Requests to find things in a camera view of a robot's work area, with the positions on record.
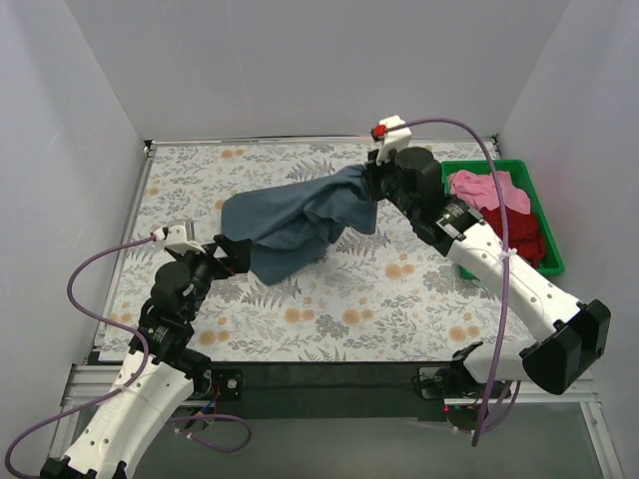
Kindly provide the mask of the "blue grey t shirt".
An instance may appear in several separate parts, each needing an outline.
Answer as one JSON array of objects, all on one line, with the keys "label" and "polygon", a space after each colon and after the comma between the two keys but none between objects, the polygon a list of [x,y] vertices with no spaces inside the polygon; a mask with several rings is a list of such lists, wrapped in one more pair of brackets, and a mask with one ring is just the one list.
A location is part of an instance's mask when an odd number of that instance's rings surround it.
[{"label": "blue grey t shirt", "polygon": [[222,234],[250,240],[251,271],[273,285],[324,257],[347,228],[376,230],[377,203],[369,198],[364,166],[322,178],[244,192],[225,201]]}]

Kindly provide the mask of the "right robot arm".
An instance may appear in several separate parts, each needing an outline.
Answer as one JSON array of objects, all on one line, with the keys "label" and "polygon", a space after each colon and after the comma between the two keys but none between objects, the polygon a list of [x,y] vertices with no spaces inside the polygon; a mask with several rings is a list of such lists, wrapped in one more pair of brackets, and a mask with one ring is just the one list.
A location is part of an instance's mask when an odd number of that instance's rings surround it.
[{"label": "right robot arm", "polygon": [[480,212],[445,191],[431,151],[373,150],[364,177],[373,199],[392,203],[420,240],[506,300],[529,331],[526,340],[502,342],[497,360],[493,346],[482,341],[455,352],[450,366],[460,378],[476,384],[531,381],[561,395],[602,356],[610,309],[599,299],[578,299],[505,250]]}]

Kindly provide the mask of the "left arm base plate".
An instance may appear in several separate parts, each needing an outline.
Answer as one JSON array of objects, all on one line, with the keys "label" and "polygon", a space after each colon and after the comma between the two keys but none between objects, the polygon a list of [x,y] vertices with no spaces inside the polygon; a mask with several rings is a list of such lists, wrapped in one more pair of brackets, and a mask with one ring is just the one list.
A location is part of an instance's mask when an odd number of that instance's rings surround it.
[{"label": "left arm base plate", "polygon": [[241,398],[244,374],[239,369],[206,369],[194,379],[190,400],[236,401]]}]

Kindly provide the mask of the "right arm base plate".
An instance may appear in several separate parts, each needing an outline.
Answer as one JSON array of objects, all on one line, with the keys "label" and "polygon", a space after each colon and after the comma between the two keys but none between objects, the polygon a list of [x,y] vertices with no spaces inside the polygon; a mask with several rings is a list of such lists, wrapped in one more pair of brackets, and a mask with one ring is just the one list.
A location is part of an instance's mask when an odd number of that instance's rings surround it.
[{"label": "right arm base plate", "polygon": [[420,367],[411,379],[413,390],[424,399],[480,399],[485,385],[452,367]]}]

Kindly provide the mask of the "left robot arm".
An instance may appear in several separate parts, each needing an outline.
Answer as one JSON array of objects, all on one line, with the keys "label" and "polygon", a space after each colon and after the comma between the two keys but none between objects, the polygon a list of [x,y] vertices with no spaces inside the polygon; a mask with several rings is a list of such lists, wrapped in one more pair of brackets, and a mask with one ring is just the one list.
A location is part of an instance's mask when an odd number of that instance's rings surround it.
[{"label": "left robot arm", "polygon": [[129,350],[105,400],[43,478],[130,478],[180,404],[202,386],[211,360],[189,348],[192,326],[216,280],[246,273],[250,240],[217,235],[200,245],[165,243],[171,261],[155,273]]}]

